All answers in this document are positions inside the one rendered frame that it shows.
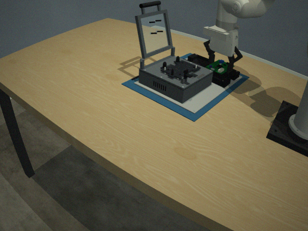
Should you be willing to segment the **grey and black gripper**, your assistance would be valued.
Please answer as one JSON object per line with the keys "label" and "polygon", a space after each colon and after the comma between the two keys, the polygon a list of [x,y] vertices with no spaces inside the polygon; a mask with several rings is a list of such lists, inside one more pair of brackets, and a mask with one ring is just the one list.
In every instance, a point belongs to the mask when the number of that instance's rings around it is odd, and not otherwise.
{"label": "grey and black gripper", "polygon": [[[204,42],[204,46],[209,55],[209,65],[215,61],[215,52],[228,57],[229,63],[227,73],[229,73],[233,70],[234,62],[240,60],[243,56],[238,50],[238,30],[231,30],[227,33],[230,33],[229,41],[224,42],[220,39],[211,37],[210,40]],[[237,55],[236,58],[234,58],[235,54]]]}

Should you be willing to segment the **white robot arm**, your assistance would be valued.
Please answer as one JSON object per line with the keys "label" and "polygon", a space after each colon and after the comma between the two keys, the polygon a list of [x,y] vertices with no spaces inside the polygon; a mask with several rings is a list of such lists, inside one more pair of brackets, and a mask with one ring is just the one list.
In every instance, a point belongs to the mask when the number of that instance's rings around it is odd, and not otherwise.
{"label": "white robot arm", "polygon": [[[258,18],[263,16],[275,0],[218,0],[216,25],[204,27],[203,34],[229,41],[231,30],[239,29],[237,17]],[[236,16],[236,17],[235,17]],[[308,140],[308,81],[296,114],[288,121],[290,129],[299,137]]]}

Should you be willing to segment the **green circuit board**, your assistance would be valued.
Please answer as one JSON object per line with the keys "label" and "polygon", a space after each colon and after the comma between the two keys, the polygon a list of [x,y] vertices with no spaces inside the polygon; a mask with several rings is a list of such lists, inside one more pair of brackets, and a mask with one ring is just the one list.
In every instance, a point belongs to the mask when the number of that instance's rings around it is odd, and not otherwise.
{"label": "green circuit board", "polygon": [[215,71],[219,74],[223,74],[227,71],[228,62],[224,62],[224,60],[217,60],[212,64],[206,66],[205,68]]}

